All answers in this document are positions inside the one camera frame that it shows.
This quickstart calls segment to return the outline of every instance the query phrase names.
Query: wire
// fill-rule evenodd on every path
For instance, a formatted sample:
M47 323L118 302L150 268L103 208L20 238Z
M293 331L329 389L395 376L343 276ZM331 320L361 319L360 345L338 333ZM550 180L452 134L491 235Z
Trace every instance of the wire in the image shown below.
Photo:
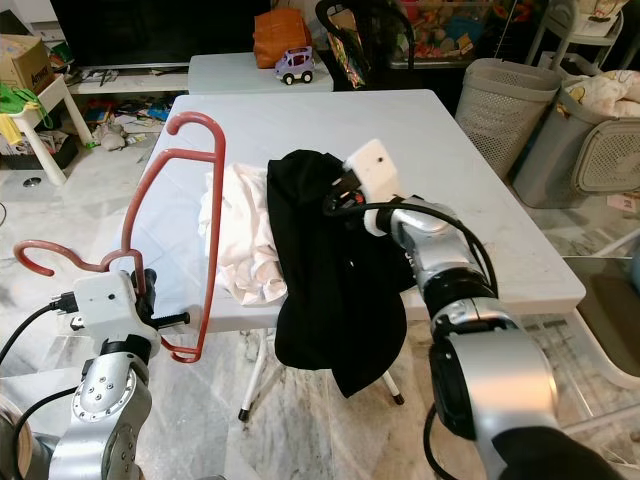
M47 403L53 402L54 400L58 400L59 398L66 397L67 395L71 395L73 392L77 390L77 386L73 388L67 388L58 393L54 393L53 395L49 395L48 397L43 398L42 400L36 402L34 405L29 407L29 409L22 414L18 422L16 423L13 430L13 438L11 439L11 445L13 447L13 475L17 480L24 480L22 474L20 473L20 467L18 466L18 441L20 438L20 432L24 427L24 424L27 423L29 417L40 407L43 407Z
M458 480L456 477L447 472L444 468L440 466L436 457L433 456L433 451L431 450L431 429L433 428L433 421L436 418L436 404L433 403L431 408L429 409L429 413L427 414L427 420L424 422L424 434L422 436L422 442L424 445L424 453L427 456L427 462L429 462L429 466L431 469L436 472L436 474L442 478L442 480Z
M38 318L43 313L47 313L47 312L49 312L51 310L55 310L55 309L56 309L55 302L51 302L49 305L47 305L45 307L42 307L37 312L32 313L31 315L29 315L29 318L27 318L24 322L22 322L22 324L20 324L20 326L18 328L16 328L15 332L13 332L11 337L9 337L9 340L7 340L7 343L4 345L4 347L2 347L2 351L0 351L0 365L2 365L2 362L4 361L4 357L7 356L7 353L9 352L9 349L16 342L16 340L18 339L20 334L22 332L24 332L24 329L27 328L29 325L31 325L31 322L33 322L36 318Z
M354 215L357 213L362 213L367 210L410 210L413 212L420 212L426 215L431 215L432 217L438 218L444 222L447 222L449 225L460 230L467 243L469 243L469 249L471 250L471 254L476 259L478 264L480 264L479 258L476 252L480 253L482 260L484 262L484 266L480 264L481 268L484 268L487 276L489 277L489 283L491 284L491 290L498 297L498 281L496 279L496 273L493 269L493 264L491 263L491 258L487 253L487 250L482 245L482 242L476 237L476 235L469 230L460 220L457 220L446 213L442 213L439 210L434 208L426 207L424 205L415 205L413 203L366 203L364 205L357 205L355 207L348 208L340 208L332 210L327 207L327 203L325 203L324 214L330 217L342 217L346 215Z

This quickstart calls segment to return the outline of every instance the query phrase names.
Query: toy car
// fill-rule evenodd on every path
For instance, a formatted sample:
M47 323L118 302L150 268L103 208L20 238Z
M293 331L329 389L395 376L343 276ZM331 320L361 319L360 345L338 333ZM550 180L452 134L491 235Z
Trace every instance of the toy car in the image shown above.
M291 48L276 63L276 78L291 85L293 80L309 83L313 80L313 49L311 47Z

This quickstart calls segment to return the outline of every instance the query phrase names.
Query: shelf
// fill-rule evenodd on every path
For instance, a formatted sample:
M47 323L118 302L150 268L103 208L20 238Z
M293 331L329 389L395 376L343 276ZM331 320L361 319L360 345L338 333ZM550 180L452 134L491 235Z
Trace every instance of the shelf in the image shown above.
M130 92L175 92L187 90L187 73L165 73L151 75L149 73L127 73L120 70L118 78L113 82L82 82L71 85L72 95L95 95L101 93Z

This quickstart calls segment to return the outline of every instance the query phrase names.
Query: table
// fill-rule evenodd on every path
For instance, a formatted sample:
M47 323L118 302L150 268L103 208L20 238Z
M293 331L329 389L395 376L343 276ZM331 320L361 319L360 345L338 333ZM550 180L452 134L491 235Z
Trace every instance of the table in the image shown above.
M253 52L195 55L189 62L189 94L331 92L333 78L320 57L311 83L285 85L273 68L258 68Z
M582 284L431 91L189 95L176 99L171 115L188 110L220 123L227 165L265 167L297 148L346 159L377 137L406 192L450 206L486 245L512 313L566 313L584 296ZM185 125L176 136L163 131L150 162L170 147L212 151L213 138L200 125ZM138 214L133 246L158 273L157 315L189 309L198 318L206 258L196 230L210 168L171 160ZM408 319L426 318L416 289L403 300ZM242 307L217 288L210 330L272 327L278 309Z
M69 116L71 117L76 130L78 130L78 135L80 136L82 143L86 145L93 142L93 138L91 137L91 132L87 128L87 124L84 123L82 115L78 111L78 107L73 101L69 90L67 90L63 75L57 75L56 79L47 88L45 88L40 95L38 95L38 98L47 112L50 112L58 103L64 101L67 110L69 111ZM58 164L34 130L36 125L42 121L42 114L40 113L40 110L23 109L22 112L10 114L9 116L15 122L18 129L26 135L33 151L42 164L42 168L47 174L49 181L57 186L64 184L64 182L67 181L67 177L65 177L64 173L60 167L58 167Z

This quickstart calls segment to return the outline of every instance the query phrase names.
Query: cardboard box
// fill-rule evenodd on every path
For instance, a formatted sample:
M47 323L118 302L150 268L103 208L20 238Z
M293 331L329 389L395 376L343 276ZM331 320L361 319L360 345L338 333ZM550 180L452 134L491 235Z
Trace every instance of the cardboard box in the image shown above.
M49 57L40 38L0 35L0 82L38 94L53 79Z

